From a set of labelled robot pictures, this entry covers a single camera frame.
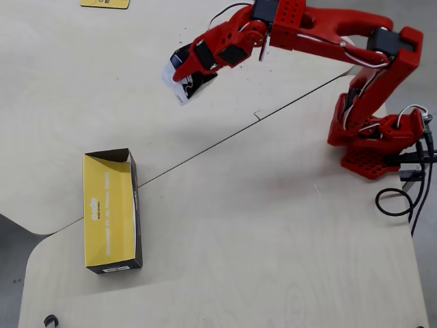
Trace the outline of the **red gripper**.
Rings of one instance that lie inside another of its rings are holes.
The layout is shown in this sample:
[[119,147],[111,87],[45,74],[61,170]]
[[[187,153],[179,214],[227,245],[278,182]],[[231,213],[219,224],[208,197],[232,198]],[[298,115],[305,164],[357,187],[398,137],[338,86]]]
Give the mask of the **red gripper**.
[[177,49],[172,55],[175,68],[173,81],[179,82],[189,76],[200,77],[201,74],[215,74],[221,67],[215,55],[221,33],[208,30],[197,37],[193,43]]

